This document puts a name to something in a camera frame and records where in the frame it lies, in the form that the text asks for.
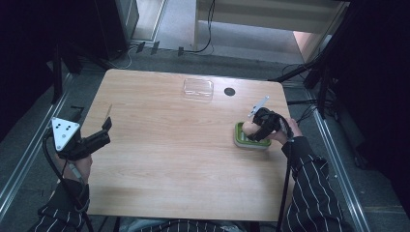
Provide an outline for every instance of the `table top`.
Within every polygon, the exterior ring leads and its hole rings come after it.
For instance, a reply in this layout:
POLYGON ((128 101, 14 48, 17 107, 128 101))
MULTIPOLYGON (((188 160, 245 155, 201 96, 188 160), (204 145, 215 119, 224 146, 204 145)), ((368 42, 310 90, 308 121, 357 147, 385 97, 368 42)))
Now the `table top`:
MULTIPOLYGON (((279 83, 165 72, 110 70, 82 136, 109 115, 111 143, 93 154, 91 215, 147 218, 278 219, 286 157, 239 148, 234 128, 265 107, 289 117, 279 83), (186 79, 212 81, 212 99, 187 98, 186 79), (225 88, 235 90, 227 96, 225 88)), ((291 198, 293 182, 288 190, 291 198)))

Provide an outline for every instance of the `transparent lid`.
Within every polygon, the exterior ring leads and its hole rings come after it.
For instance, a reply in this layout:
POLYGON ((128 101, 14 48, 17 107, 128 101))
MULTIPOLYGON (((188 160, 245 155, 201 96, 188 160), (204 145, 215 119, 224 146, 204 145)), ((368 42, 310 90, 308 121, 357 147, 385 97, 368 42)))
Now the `transparent lid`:
POLYGON ((184 96, 190 99, 211 100, 214 83, 211 80, 187 78, 184 81, 184 96))

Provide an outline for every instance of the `black circular hole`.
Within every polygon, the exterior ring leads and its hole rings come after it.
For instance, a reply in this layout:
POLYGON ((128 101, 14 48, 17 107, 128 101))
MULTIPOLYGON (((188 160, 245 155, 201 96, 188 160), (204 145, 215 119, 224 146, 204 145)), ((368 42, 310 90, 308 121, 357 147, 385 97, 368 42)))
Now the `black circular hole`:
POLYGON ((227 96, 234 96, 235 95, 235 90, 232 88, 226 88, 223 92, 225 92, 225 95, 227 96))

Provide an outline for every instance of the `green container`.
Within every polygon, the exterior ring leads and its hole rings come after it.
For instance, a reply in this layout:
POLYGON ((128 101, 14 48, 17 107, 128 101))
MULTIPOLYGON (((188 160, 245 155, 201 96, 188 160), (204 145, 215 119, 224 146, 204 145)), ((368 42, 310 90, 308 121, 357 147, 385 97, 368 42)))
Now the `green container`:
POLYGON ((271 146, 271 139, 262 139, 259 142, 252 141, 242 131, 244 122, 237 123, 234 131, 234 141, 236 146, 242 148, 268 149, 271 146))

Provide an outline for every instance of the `person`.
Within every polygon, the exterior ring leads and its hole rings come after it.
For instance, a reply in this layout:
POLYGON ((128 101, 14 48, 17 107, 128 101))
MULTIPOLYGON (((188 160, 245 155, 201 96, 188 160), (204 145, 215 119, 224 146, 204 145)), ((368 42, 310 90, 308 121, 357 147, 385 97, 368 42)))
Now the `person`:
MULTIPOLYGON (((327 161, 315 155, 308 140, 302 135, 294 119, 286 119, 293 131, 293 142, 288 141, 282 131, 271 133, 268 138, 282 144, 282 151, 289 158, 292 177, 295 180, 292 202, 287 209, 282 223, 282 231, 354 231, 343 217, 337 198, 329 184, 327 161)), ((76 161, 75 166, 83 176, 84 181, 90 175, 91 156, 76 161)), ((70 188, 79 194, 81 183, 78 182, 70 169, 65 170, 64 177, 70 188)), ((88 184, 86 193, 80 199, 82 203, 88 200, 88 184)), ((32 231, 69 231, 79 230, 83 225, 79 213, 68 195, 59 185, 48 201, 38 210, 39 220, 32 231)), ((134 220, 123 221, 121 231, 245 231, 243 224, 235 222, 205 221, 205 220, 134 220)))

